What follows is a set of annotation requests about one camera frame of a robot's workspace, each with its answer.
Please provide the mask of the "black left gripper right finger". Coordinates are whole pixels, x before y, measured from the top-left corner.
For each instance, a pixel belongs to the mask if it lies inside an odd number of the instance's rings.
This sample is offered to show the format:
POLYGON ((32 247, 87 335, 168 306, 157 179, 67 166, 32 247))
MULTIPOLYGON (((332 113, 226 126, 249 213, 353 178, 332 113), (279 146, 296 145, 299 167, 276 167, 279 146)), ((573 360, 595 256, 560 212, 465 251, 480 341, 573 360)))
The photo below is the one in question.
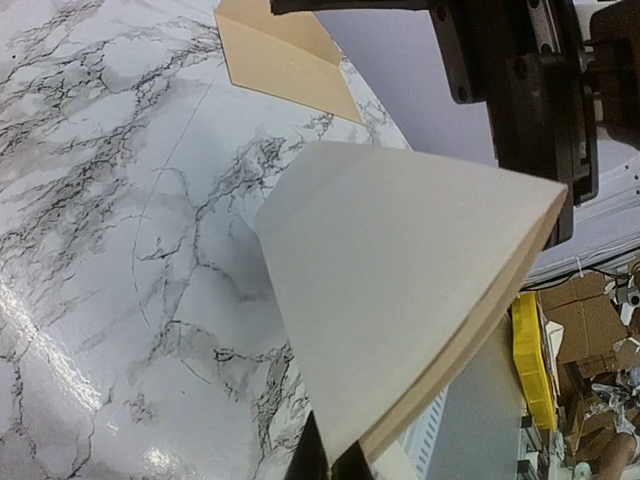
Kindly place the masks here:
POLYGON ((331 467, 333 480, 373 480, 373 474, 358 442, 352 444, 331 467))

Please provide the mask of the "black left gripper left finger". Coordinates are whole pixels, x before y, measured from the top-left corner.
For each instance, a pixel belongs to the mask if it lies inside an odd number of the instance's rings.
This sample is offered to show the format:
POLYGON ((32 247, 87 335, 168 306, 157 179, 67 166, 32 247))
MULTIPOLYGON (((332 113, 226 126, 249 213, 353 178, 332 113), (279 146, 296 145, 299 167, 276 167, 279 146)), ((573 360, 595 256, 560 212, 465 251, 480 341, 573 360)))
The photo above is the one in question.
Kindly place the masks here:
POLYGON ((309 414, 287 469, 287 480, 328 480, 330 468, 315 416, 309 414))

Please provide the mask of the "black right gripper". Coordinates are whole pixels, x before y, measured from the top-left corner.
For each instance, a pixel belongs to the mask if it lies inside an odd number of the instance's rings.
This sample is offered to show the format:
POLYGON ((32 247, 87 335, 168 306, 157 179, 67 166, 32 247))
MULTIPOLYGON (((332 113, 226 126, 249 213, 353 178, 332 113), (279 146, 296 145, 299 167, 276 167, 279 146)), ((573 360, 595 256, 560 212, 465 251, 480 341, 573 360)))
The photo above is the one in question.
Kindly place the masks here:
POLYGON ((567 186, 551 232, 599 191, 597 134, 639 144, 639 5, 600 1, 387 1, 430 14, 451 95, 485 103, 502 168, 567 186))

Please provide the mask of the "cream letter paper sheet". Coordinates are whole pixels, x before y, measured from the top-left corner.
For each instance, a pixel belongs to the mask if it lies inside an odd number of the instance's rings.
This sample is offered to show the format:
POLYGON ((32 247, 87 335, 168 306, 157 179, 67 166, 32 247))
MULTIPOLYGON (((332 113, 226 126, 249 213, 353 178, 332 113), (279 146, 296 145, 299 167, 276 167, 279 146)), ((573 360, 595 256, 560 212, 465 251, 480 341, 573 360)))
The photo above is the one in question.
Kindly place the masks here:
POLYGON ((566 185, 419 152, 306 145, 255 216, 330 464, 370 460, 486 341, 566 185))

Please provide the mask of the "brown kraft paper envelope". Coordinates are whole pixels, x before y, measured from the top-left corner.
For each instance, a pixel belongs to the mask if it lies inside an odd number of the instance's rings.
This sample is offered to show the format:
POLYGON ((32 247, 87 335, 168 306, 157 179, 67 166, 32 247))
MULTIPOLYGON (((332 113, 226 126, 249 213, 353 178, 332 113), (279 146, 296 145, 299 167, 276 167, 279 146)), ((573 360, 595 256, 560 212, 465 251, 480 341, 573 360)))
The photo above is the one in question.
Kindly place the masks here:
POLYGON ((224 0, 215 21, 233 85, 362 122, 342 53, 313 14, 276 16, 268 1, 224 0))

